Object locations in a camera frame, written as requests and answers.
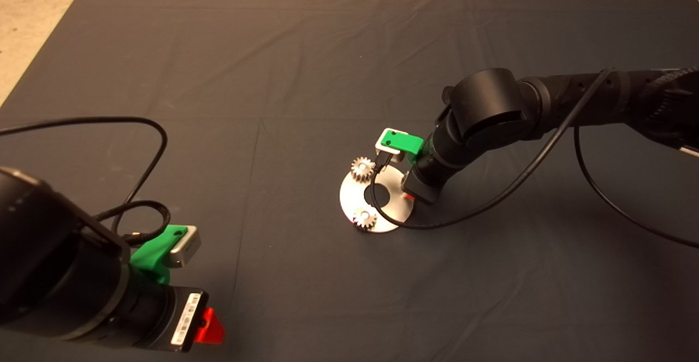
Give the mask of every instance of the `silver plate with hole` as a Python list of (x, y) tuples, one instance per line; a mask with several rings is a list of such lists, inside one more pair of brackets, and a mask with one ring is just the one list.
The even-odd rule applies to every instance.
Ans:
[[(377, 185), (384, 185), (389, 192), (389, 202), (381, 207), (386, 212), (386, 215), (398, 221), (405, 221), (412, 213), (413, 201), (407, 198), (405, 193), (400, 189), (400, 181), (402, 180), (402, 172), (397, 168), (388, 165), (384, 170), (376, 176)], [(369, 182), (359, 182), (354, 180), (352, 173), (348, 173), (342, 180), (340, 186), (340, 207), (345, 217), (352, 221), (354, 211), (360, 207), (370, 207), (369, 203), (364, 200), (364, 190), (369, 186)], [(395, 230), (398, 226), (389, 223), (388, 220), (381, 215), (377, 215), (376, 224), (369, 232), (372, 233), (387, 233)]]

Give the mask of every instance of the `circular hole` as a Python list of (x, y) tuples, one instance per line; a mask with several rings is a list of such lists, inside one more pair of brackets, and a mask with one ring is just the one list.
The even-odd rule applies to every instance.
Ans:
[[(391, 199), (391, 194), (389, 194), (389, 190), (386, 188), (386, 186), (382, 185), (381, 183), (376, 184), (376, 203), (379, 204), (379, 207), (384, 207), (386, 206), (387, 203), (389, 203), (389, 200)], [(364, 189), (364, 200), (371, 204), (371, 188), (370, 186), (367, 186)]]

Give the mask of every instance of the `metal gear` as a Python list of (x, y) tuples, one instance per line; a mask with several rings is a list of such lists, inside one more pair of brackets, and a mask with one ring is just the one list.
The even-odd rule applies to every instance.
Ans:
[(369, 160), (367, 157), (358, 157), (352, 161), (352, 167), (350, 168), (350, 173), (354, 180), (364, 183), (369, 181), (371, 175), (374, 173), (374, 162)]
[(354, 211), (352, 223), (360, 230), (369, 231), (378, 220), (378, 213), (373, 207), (360, 207)]

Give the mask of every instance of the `black cylindrical joint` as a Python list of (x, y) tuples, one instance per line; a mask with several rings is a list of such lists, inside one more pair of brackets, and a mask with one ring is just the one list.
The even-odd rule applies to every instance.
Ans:
[(157, 329), (168, 309), (168, 287), (130, 268), (129, 284), (117, 307), (100, 325), (75, 342), (97, 342), (111, 348), (133, 347)]

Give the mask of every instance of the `green gripper bracket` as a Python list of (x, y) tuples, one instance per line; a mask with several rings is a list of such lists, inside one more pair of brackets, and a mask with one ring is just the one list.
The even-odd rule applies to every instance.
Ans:
[(186, 225), (168, 225), (162, 234), (133, 253), (130, 263), (155, 282), (168, 284), (170, 268), (165, 266), (165, 257), (186, 233)]
[(384, 136), (381, 137), (381, 145), (407, 153), (407, 160), (410, 164), (415, 164), (417, 155), (420, 153), (424, 143), (425, 141), (416, 135), (410, 135), (391, 129), (387, 129)]

